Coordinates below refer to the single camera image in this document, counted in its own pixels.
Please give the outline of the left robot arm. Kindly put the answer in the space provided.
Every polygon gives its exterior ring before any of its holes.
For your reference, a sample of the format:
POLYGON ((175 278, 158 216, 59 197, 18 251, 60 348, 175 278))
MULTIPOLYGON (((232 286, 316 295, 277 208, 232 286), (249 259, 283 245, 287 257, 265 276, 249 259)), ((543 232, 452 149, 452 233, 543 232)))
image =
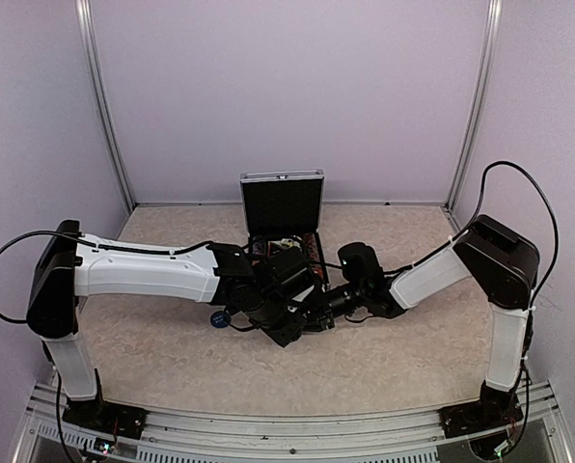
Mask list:
POLYGON ((173 297, 244 313, 252 326, 285 347, 306 324, 299 306, 315 288, 303 253, 287 249, 252 258, 233 244, 203 241, 184 248, 133 244, 79 230, 66 220, 35 269, 27 323, 45 343, 67 398, 95 429, 114 419, 99 396, 77 316, 80 299, 102 294, 173 297))

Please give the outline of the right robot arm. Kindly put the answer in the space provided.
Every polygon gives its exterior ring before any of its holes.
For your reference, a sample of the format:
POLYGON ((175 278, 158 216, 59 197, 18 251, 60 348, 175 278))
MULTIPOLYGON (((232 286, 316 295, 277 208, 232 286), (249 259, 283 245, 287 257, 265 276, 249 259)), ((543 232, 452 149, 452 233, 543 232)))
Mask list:
POLYGON ((353 242, 339 251, 345 284, 321 292, 311 313, 331 319, 366 308, 373 317, 392 319, 429 297, 473 279, 493 313, 489 366, 472 418, 483 428, 495 426, 510 409, 528 349, 533 296, 540 254, 527 238, 487 215, 478 216, 459 236, 397 276, 382 270, 373 248, 353 242))

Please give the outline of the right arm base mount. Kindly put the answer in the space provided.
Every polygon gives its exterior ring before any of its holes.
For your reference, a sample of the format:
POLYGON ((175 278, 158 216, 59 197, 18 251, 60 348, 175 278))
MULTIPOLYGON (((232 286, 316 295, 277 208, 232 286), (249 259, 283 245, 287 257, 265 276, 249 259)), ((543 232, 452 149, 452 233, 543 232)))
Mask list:
POLYGON ((439 410, 447 439, 520 422, 523 412, 516 394, 517 385, 501 391, 481 384, 479 398, 439 410))

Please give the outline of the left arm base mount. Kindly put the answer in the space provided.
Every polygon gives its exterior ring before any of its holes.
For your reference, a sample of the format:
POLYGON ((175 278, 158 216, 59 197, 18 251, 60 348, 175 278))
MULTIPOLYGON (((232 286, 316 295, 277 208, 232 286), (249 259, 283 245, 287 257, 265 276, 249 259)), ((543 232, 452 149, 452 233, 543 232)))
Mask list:
POLYGON ((64 422, 78 425, 114 438, 140 440, 148 411, 141 407, 110 402, 103 398, 98 370, 95 369, 96 396, 89 400, 67 399, 64 422))

